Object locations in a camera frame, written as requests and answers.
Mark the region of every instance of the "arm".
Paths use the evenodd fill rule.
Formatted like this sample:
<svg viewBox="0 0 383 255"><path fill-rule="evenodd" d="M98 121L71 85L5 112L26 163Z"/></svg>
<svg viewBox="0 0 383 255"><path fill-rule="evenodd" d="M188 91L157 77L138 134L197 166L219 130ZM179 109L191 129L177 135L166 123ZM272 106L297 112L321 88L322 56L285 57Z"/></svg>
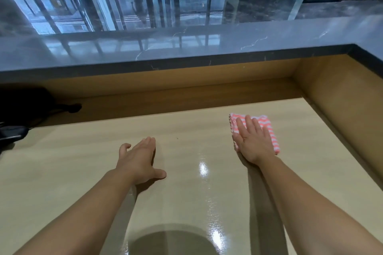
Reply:
<svg viewBox="0 0 383 255"><path fill-rule="evenodd" d="M304 182L274 155L270 134L256 119L237 119L239 151L262 171L298 254L383 254L383 244Z"/></svg>
<svg viewBox="0 0 383 255"><path fill-rule="evenodd" d="M113 219L133 184L165 178L164 170L154 169L151 160L156 140L143 139L127 152L119 149L117 167L29 240L15 255L99 254Z"/></svg>

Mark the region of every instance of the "forearm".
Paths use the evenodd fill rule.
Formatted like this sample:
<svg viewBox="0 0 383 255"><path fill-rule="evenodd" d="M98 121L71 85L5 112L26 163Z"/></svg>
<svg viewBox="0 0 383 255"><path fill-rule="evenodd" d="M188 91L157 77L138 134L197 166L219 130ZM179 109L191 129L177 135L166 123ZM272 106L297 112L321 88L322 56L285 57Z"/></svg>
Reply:
<svg viewBox="0 0 383 255"><path fill-rule="evenodd" d="M117 170L103 178L15 255L98 254L132 178Z"/></svg>
<svg viewBox="0 0 383 255"><path fill-rule="evenodd" d="M383 245L276 156L259 167L299 254L381 254Z"/></svg>

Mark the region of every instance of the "polished marble floor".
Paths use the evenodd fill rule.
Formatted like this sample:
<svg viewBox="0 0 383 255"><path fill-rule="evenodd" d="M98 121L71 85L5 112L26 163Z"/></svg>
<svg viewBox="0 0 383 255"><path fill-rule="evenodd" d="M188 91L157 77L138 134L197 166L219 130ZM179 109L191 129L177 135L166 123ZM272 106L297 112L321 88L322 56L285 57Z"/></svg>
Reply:
<svg viewBox="0 0 383 255"><path fill-rule="evenodd" d="M295 1L0 0L0 36L287 20ZM383 14L383 1L303 4L296 18L369 14Z"/></svg>

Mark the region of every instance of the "hand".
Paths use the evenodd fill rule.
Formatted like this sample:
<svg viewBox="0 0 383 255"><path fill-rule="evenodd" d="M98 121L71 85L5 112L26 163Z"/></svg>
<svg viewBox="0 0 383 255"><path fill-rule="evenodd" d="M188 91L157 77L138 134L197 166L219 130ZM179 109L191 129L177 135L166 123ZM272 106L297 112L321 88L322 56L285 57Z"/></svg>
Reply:
<svg viewBox="0 0 383 255"><path fill-rule="evenodd" d="M125 143L120 146L119 158L116 169L131 172L134 184L144 183L152 178L165 178L166 172L162 169L153 168L151 162L156 139L147 137L141 140L132 150L127 151L132 145Z"/></svg>
<svg viewBox="0 0 383 255"><path fill-rule="evenodd" d="M258 164L260 160L267 159L270 155L274 156L273 142L267 127L261 128L256 118L251 119L249 115L245 117L246 127L241 118L237 118L238 133L233 133L233 140L238 145L238 152L247 161Z"/></svg>

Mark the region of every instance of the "cloth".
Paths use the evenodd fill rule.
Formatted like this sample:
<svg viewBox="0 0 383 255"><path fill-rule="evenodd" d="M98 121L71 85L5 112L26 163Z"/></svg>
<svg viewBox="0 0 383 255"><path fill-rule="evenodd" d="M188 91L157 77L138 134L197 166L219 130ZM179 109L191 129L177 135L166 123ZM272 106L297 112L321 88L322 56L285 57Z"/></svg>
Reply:
<svg viewBox="0 0 383 255"><path fill-rule="evenodd" d="M231 132L232 133L239 133L238 131L238 126L237 126L237 118L241 118L243 124L245 125L246 127L246 122L245 122L245 116L246 115L240 115L240 114L234 114L234 113L231 113L229 115L229 120L230 120L230 128L231 128ZM278 144L278 141L274 135L274 131L273 131L273 127L271 127L271 122L270 120L268 119L267 116L265 115L261 115L259 117L251 117L251 119L253 118L256 118L258 120L258 123L259 125L263 128L263 127L267 127L268 131L270 132L270 136L271 136L271 141L273 142L273 146L274 146L274 151L275 151L275 154L278 154L281 150L279 148L279 144ZM234 142L234 148L235 150L237 151L238 149L238 145L236 142Z"/></svg>

